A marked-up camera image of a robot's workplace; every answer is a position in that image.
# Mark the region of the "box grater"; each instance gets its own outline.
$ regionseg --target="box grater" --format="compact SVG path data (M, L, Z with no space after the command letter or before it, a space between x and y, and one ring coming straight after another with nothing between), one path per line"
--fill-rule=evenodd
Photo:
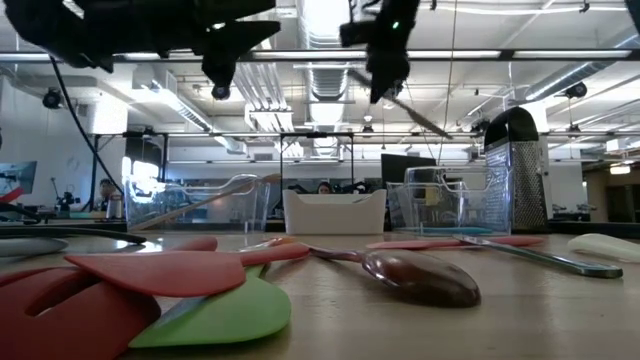
M512 172L510 193L514 232L547 231L538 141L533 117L520 107L498 115L485 133L487 166L507 166Z

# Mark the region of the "spoon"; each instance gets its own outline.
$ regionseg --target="spoon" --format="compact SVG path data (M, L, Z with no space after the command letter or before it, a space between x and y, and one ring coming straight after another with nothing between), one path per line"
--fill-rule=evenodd
M332 251L309 247L328 260L360 263L374 278L408 299L442 307L472 307L480 303L476 282L459 267L436 257L406 250Z

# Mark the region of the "monitor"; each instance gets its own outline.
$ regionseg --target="monitor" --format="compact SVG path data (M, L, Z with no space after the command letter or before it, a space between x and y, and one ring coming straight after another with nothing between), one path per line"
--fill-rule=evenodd
M31 194L36 165L36 161L0 163L0 194L7 194L18 187L24 190L23 194Z

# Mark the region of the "white container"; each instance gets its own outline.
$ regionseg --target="white container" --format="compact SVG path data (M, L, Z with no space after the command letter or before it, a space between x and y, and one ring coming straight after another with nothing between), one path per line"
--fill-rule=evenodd
M299 195L284 190L288 235L380 235L386 190L357 195Z

